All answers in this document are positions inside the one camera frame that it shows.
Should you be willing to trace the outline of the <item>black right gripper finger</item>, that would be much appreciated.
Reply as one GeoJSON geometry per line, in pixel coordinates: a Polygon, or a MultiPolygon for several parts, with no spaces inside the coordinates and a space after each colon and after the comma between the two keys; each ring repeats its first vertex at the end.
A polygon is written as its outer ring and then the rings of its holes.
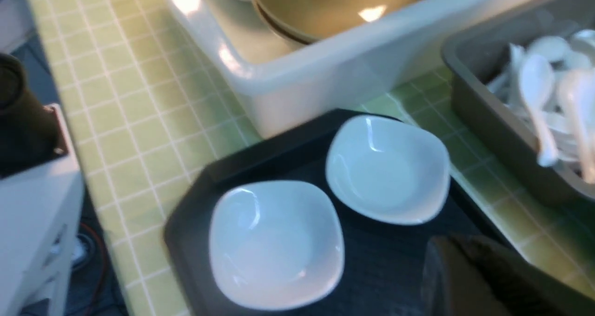
{"type": "Polygon", "coordinates": [[[593,299],[484,236],[427,242],[421,284],[425,316],[592,316],[593,299]]]}

